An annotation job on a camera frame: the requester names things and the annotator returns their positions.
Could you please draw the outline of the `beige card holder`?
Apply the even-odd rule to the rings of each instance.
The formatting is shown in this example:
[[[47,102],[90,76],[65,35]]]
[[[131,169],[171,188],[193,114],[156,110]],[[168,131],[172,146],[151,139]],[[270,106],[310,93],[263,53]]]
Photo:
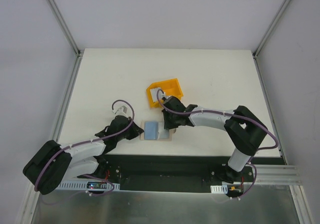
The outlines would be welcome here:
[[[169,130],[171,133],[170,139],[158,140],[158,131],[164,129],[164,122],[142,121],[141,128],[144,130],[144,133],[140,135],[142,141],[171,141],[172,136],[176,133],[176,129]]]

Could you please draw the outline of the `white credit card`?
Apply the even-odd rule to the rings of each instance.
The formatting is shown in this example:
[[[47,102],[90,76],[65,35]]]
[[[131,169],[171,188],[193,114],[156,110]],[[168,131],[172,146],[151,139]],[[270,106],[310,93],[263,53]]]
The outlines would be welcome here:
[[[167,140],[170,139],[170,131],[169,130],[165,130],[165,129],[161,129],[158,131],[158,140]]]

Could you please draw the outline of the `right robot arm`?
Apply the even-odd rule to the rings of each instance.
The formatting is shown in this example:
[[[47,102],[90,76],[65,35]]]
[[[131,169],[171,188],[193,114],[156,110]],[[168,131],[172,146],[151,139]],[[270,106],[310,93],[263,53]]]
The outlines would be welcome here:
[[[166,130],[180,126],[204,126],[227,132],[235,149],[227,164],[215,173],[217,178],[228,183],[242,177],[243,168],[257,152],[268,130],[247,107],[238,106],[235,110],[219,114],[217,110],[198,105],[185,106],[174,96],[161,100]]]

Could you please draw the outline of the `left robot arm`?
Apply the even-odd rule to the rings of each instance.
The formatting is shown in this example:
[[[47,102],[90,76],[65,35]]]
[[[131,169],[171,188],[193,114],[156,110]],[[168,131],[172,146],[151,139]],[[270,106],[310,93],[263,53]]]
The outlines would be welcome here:
[[[22,172],[42,195],[51,193],[62,181],[84,174],[101,178],[106,172],[104,155],[114,150],[118,142],[143,133],[130,117],[117,115],[110,125],[95,134],[94,140],[85,144],[63,147],[54,140],[47,141]]]

